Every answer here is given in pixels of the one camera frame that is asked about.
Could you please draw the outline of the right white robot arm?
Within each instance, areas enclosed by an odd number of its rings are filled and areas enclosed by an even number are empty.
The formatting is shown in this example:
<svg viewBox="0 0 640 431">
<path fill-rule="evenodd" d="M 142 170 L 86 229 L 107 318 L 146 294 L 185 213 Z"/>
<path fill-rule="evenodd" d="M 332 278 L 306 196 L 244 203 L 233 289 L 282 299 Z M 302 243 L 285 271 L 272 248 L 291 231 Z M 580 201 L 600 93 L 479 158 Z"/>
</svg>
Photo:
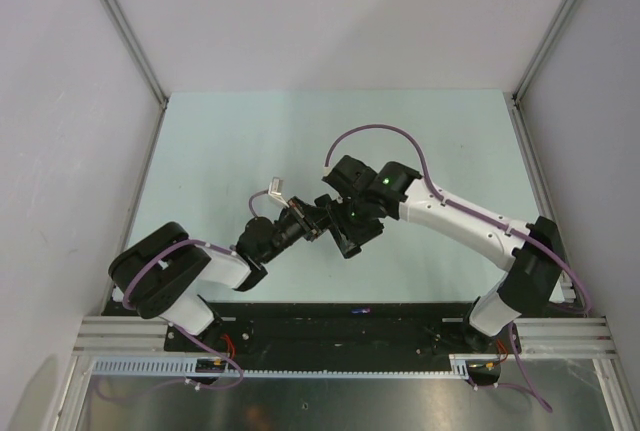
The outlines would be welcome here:
<svg viewBox="0 0 640 431">
<path fill-rule="evenodd" d="M 561 274 L 562 241 L 556 223 L 513 220 L 450 193 L 430 190 L 419 171 L 391 161 L 375 171 L 345 155 L 323 180 L 342 199 L 336 216 L 346 241 L 354 231 L 379 228 L 389 217 L 425 226 L 484 256 L 505 275 L 480 297 L 461 327 L 463 344 L 484 352 L 498 333 L 522 315 L 539 316 Z"/>
</svg>

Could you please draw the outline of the black remote control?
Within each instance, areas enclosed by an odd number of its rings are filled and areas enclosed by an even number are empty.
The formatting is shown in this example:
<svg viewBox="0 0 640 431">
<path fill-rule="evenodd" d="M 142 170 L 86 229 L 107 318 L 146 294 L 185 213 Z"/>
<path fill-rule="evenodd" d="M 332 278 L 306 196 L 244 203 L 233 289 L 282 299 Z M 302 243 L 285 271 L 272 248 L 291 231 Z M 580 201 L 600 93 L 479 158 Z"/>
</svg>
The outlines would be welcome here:
<svg viewBox="0 0 640 431">
<path fill-rule="evenodd" d="M 361 252 L 358 241 L 358 226 L 348 201 L 332 199 L 328 194 L 314 200 L 314 204 L 324 210 L 329 219 L 330 231 L 339 251 L 345 259 L 350 259 Z"/>
</svg>

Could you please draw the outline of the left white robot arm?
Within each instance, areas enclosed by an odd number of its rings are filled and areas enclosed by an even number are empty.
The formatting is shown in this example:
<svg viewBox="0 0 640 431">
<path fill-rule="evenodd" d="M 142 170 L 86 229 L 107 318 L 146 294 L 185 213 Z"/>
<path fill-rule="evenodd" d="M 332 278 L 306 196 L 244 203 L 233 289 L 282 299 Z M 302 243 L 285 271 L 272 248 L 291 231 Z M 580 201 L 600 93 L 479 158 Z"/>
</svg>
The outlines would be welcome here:
<svg viewBox="0 0 640 431">
<path fill-rule="evenodd" d="M 217 283 L 237 292 L 254 288 L 266 277 L 267 263 L 298 240 L 313 241 L 330 227 L 330 203 L 328 195 L 313 205 L 293 197 L 276 220 L 248 221 L 232 248 L 193 239 L 169 222 L 117 256 L 108 274 L 123 293 L 125 309 L 181 328 L 191 344 L 207 351 L 219 343 L 221 327 L 200 296 L 200 285 Z"/>
</svg>

